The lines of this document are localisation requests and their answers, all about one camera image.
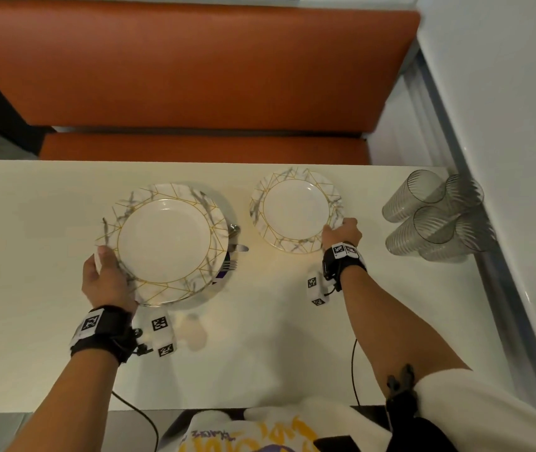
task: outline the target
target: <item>stacked cups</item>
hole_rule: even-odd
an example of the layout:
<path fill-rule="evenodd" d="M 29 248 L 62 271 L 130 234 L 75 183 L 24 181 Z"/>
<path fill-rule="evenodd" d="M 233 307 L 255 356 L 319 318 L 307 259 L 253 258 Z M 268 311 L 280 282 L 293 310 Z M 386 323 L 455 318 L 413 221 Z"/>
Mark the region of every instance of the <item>stacked cups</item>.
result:
<path fill-rule="evenodd" d="M 389 222 L 406 219 L 385 240 L 392 254 L 418 251 L 426 260 L 448 261 L 496 247 L 496 237 L 481 206 L 484 194 L 471 177 L 445 182 L 427 170 L 412 172 L 383 207 Z"/>

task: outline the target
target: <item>forearm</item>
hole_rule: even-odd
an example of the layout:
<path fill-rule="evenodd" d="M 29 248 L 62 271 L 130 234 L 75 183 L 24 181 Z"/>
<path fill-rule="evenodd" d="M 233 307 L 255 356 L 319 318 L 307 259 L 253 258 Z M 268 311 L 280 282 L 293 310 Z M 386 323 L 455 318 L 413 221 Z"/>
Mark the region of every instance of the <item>forearm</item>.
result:
<path fill-rule="evenodd" d="M 417 381 L 444 369 L 467 368 L 438 332 L 361 267 L 346 268 L 340 280 L 352 328 L 385 396 L 387 376 L 398 377 L 407 363 Z"/>
<path fill-rule="evenodd" d="M 104 350 L 74 355 L 7 452 L 100 451 L 117 367 Z"/>

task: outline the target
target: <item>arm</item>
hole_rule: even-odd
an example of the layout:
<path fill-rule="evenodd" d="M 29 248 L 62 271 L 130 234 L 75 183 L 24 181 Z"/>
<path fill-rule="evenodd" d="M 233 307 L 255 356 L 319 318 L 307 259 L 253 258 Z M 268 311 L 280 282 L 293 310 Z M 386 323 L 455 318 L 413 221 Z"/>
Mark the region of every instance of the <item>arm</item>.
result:
<path fill-rule="evenodd" d="M 325 226 L 325 248 L 362 238 L 356 219 L 344 219 L 335 230 Z M 347 315 L 364 354 L 372 365 L 381 391 L 388 396 L 387 376 L 398 376 L 405 364 L 415 369 L 416 380 L 444 369 L 468 368 L 427 322 L 383 290 L 360 266 L 341 273 Z"/>
<path fill-rule="evenodd" d="M 93 307 L 115 305 L 134 313 L 137 304 L 128 295 L 113 251 L 102 246 L 99 256 L 100 273 L 94 257 L 84 262 L 82 291 Z M 117 359 L 105 350 L 74 354 L 7 452 L 100 451 L 117 367 Z"/>

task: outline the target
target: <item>orange cushion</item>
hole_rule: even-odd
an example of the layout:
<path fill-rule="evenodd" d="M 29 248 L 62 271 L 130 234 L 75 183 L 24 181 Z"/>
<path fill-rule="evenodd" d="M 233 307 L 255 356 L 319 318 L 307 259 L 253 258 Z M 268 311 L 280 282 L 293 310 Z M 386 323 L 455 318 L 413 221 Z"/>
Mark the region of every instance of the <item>orange cushion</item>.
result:
<path fill-rule="evenodd" d="M 415 11 L 0 0 L 31 125 L 373 131 Z"/>
<path fill-rule="evenodd" d="M 186 161 L 369 165 L 359 138 L 211 137 L 56 133 L 42 160 Z"/>

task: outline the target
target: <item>small plate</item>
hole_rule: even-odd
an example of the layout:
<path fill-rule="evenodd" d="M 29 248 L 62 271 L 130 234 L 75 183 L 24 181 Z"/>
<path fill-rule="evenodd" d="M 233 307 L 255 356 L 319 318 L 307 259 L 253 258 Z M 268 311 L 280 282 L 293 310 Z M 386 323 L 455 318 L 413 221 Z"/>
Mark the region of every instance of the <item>small plate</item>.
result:
<path fill-rule="evenodd" d="M 274 247 L 308 254 L 320 249 L 325 224 L 336 228 L 343 223 L 343 203 L 323 175 L 291 167 L 256 185 L 249 215 L 260 235 Z"/>
<path fill-rule="evenodd" d="M 212 283 L 228 248 L 228 228 L 216 203 L 182 184 L 132 191 L 103 218 L 95 243 L 115 251 L 143 305 L 173 303 Z"/>

